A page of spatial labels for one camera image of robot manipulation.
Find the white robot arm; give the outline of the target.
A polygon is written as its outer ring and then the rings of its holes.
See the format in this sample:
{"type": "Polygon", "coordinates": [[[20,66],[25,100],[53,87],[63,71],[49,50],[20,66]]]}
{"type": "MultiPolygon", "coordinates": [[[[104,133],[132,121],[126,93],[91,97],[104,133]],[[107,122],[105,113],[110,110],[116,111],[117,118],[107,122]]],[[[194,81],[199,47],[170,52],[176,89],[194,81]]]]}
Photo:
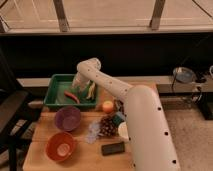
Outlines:
{"type": "Polygon", "coordinates": [[[77,65],[74,86],[89,80],[123,102],[135,171],[181,171],[159,95],[146,85],[133,86],[100,71],[91,58],[77,65]]]}

